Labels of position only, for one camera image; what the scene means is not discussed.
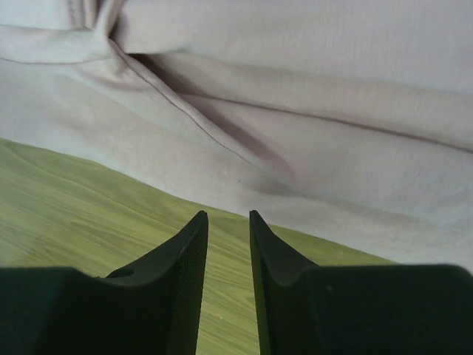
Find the black plastic part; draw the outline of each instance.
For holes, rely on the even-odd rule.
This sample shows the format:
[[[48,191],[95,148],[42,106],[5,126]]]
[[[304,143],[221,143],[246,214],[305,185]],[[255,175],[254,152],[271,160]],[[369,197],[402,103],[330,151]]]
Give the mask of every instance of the black plastic part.
[[[262,355],[473,354],[473,278],[458,266],[319,267],[250,213]]]
[[[0,354],[195,354],[207,242],[199,212],[107,278],[0,270]]]

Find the wrinkled cloth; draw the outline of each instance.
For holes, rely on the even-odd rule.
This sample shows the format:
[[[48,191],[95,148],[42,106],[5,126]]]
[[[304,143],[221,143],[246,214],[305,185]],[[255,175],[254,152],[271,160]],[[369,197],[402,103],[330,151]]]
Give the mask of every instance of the wrinkled cloth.
[[[0,137],[473,269],[471,18],[469,0],[1,0]]]

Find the wooden floor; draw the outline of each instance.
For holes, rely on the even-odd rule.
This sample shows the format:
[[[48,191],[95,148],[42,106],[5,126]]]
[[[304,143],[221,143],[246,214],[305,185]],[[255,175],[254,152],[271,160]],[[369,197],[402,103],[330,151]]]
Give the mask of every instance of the wooden floor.
[[[247,218],[172,197],[89,161],[0,141],[1,266],[67,265],[105,276],[169,239],[201,209],[210,234],[197,353],[258,354]],[[273,230],[322,265],[387,263]]]

